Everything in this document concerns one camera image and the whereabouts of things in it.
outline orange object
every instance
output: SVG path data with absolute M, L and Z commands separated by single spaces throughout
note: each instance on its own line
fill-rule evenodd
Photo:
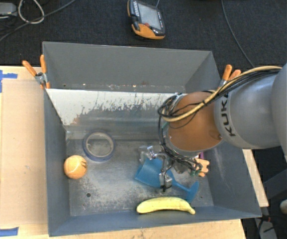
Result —
M 45 57 L 44 55 L 40 55 L 40 66 L 42 69 L 42 73 L 37 73 L 35 69 L 30 65 L 30 63 L 26 60 L 23 60 L 22 62 L 23 66 L 26 67 L 26 69 L 29 71 L 29 73 L 34 76 L 40 84 L 41 89 L 50 89 L 50 82 L 47 80 L 47 67 L 46 67 L 46 62 L 45 62 Z
M 241 73 L 242 73 L 241 70 L 236 69 L 236 70 L 231 74 L 231 76 L 228 78 L 228 80 L 230 81 L 230 80 L 234 79 L 236 76 L 240 75 Z
M 222 77 L 223 80 L 225 80 L 225 81 L 228 80 L 228 78 L 229 78 L 229 76 L 230 76 L 230 74 L 232 72 L 232 69 L 233 69 L 233 67 L 231 65 L 226 65 L 225 71 L 224 71 L 224 74 L 223 74 L 223 77 Z
M 64 162 L 64 172 L 71 179 L 82 178 L 87 168 L 87 161 L 79 155 L 70 156 Z
M 154 40 L 160 40 L 160 39 L 163 39 L 165 37 L 165 35 L 164 36 L 155 35 L 155 33 L 145 24 L 139 23 L 140 31 L 136 30 L 133 24 L 131 25 L 131 27 L 132 27 L 132 30 L 137 35 L 140 35 L 142 37 L 146 37 L 146 38 L 150 38 L 150 39 L 154 39 Z
M 47 73 L 47 67 L 46 67 L 46 62 L 45 62 L 45 56 L 42 54 L 40 55 L 40 66 L 42 68 L 43 73 Z
M 23 66 L 26 67 L 26 69 L 29 71 L 29 73 L 32 75 L 32 76 L 36 76 L 37 73 L 35 71 L 35 69 L 30 65 L 30 63 L 26 60 L 23 60 L 22 62 Z
M 201 163 L 201 165 L 203 166 L 203 168 L 201 169 L 201 172 L 199 172 L 199 176 L 200 177 L 204 177 L 205 176 L 205 173 L 208 172 L 208 168 L 207 166 L 209 165 L 209 161 L 206 160 L 206 159 L 201 159 L 201 158 L 194 158 L 194 160 L 197 162 L 197 163 Z

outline gray metal bin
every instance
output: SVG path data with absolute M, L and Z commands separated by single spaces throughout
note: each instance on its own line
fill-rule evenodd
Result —
M 205 177 L 173 172 L 184 185 L 199 181 L 191 203 L 195 215 L 140 215 L 135 210 L 143 200 L 182 194 L 134 179 L 138 147 L 158 147 L 156 109 L 166 97 L 217 88 L 212 52 L 44 42 L 43 54 L 52 86 L 44 92 L 50 236 L 261 216 L 243 151 L 226 142 L 204 153 L 210 161 Z M 115 139 L 108 161 L 85 156 L 82 141 L 92 130 Z M 87 174 L 78 180 L 63 170 L 65 159 L 74 154 L 88 162 Z

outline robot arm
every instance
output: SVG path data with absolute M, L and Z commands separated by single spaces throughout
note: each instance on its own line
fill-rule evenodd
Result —
M 287 63 L 235 71 L 217 90 L 173 96 L 158 112 L 163 143 L 176 156 L 226 141 L 243 149 L 281 146 L 287 158 Z

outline yellow banana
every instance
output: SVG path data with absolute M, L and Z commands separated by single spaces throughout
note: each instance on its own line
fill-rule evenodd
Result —
M 138 213 L 150 213 L 160 210 L 177 210 L 195 214 L 190 204 L 179 197 L 156 197 L 145 200 L 137 206 Z

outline device screen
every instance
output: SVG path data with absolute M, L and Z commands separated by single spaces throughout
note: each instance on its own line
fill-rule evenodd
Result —
M 161 29 L 157 11 L 140 3 L 138 5 L 142 23 L 148 23 L 151 27 Z

